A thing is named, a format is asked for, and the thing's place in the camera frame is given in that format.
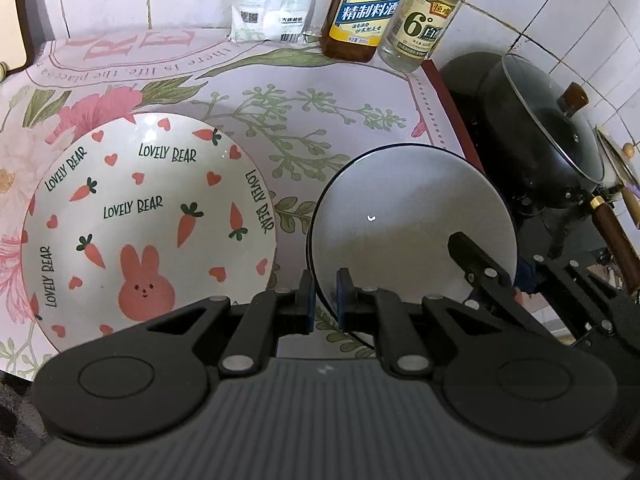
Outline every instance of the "barcode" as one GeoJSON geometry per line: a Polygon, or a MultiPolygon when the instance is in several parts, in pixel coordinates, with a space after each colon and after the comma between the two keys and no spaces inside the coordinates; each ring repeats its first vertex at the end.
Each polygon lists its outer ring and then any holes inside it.
{"type": "Polygon", "coordinates": [[[240,16],[245,23],[258,23],[257,12],[244,12],[244,10],[241,10],[240,16]]]}
{"type": "Polygon", "coordinates": [[[282,43],[296,43],[299,37],[299,34],[283,34],[280,36],[280,41],[282,43]]]}
{"type": "Polygon", "coordinates": [[[392,29],[391,33],[395,35],[398,32],[400,32],[401,26],[402,26],[402,19],[401,18],[396,19],[396,22],[394,23],[394,28],[392,29]]]}

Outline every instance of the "bunny-print bowl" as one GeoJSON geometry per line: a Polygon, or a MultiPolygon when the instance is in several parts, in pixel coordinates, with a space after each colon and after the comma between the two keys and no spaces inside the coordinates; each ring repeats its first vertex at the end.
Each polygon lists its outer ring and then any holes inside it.
{"type": "Polygon", "coordinates": [[[29,205],[22,267],[57,350],[213,295],[266,288],[273,205],[249,156],[203,122],[136,114],[77,139],[29,205]]]}

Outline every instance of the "white ceramic bowl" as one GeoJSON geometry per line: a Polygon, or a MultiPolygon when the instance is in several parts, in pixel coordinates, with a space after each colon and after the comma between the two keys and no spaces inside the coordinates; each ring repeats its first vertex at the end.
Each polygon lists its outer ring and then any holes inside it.
{"type": "Polygon", "coordinates": [[[249,156],[201,121],[132,120],[65,150],[26,216],[25,289],[58,350],[269,279],[274,213],[249,156]]]}
{"type": "Polygon", "coordinates": [[[336,272],[356,286],[396,292],[420,303],[427,294],[464,301],[471,292],[450,258],[462,231],[513,280],[517,245],[498,192],[471,164],[424,144],[395,144],[352,160],[321,195],[308,234],[308,265],[334,312],[336,272]]]}

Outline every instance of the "floral tablecloth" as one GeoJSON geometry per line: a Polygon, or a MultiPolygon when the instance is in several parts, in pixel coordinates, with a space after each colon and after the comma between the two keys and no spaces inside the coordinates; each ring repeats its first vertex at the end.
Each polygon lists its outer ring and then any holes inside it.
{"type": "MultiPolygon", "coordinates": [[[[24,216],[41,177],[74,140],[108,121],[164,110],[230,134],[253,158],[278,216],[270,286],[295,287],[305,235],[327,181],[348,160],[396,142],[463,155],[423,72],[379,60],[325,58],[315,44],[235,44],[226,30],[142,30],[45,44],[34,65],[0,84],[0,367],[33,379],[56,353],[24,292],[24,216]]],[[[381,168],[393,171],[393,168],[381,168]]],[[[316,308],[312,336],[288,336],[278,353],[366,357],[316,308]]]]}

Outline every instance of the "yellow bottle label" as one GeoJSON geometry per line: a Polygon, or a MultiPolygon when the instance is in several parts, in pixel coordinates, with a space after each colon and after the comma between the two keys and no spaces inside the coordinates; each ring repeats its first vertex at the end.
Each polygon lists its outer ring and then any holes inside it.
{"type": "Polygon", "coordinates": [[[378,46],[400,0],[340,0],[329,36],[334,40],[378,46]]]}
{"type": "Polygon", "coordinates": [[[404,0],[389,32],[389,43],[408,57],[423,59],[455,6],[447,0],[404,0]]]}

